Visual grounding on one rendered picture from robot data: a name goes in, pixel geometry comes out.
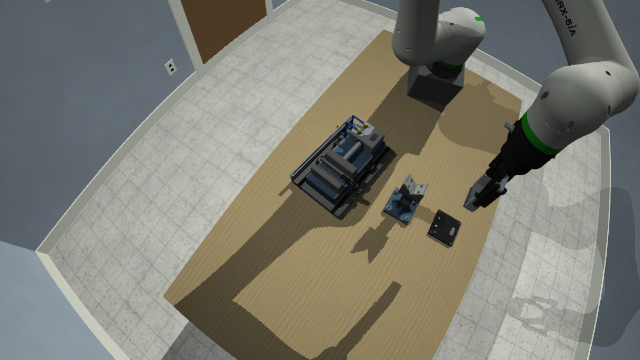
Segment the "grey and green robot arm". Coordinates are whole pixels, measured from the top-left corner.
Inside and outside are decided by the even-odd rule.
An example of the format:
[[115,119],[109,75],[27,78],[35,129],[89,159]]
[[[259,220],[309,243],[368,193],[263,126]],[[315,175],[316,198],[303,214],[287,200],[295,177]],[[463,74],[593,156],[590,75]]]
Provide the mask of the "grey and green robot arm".
[[[504,125],[512,155],[530,169],[541,168],[569,144],[626,110],[640,89],[638,72],[602,0],[541,1],[569,66],[547,77],[519,121]],[[392,49],[402,63],[426,65],[437,77],[452,79],[461,73],[486,29],[481,17],[468,8],[439,14],[440,2],[399,0]]]

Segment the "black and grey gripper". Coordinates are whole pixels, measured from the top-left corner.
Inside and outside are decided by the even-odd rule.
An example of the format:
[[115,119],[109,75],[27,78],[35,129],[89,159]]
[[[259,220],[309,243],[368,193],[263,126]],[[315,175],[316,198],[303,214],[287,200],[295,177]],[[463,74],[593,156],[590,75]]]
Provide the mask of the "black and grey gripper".
[[521,165],[521,163],[515,159],[509,149],[507,141],[503,144],[501,152],[489,164],[489,167],[490,168],[476,181],[484,188],[480,193],[476,192],[474,197],[465,204],[465,208],[472,212],[480,206],[486,208],[498,197],[504,195],[507,192],[505,185],[513,176],[525,175],[532,170]]

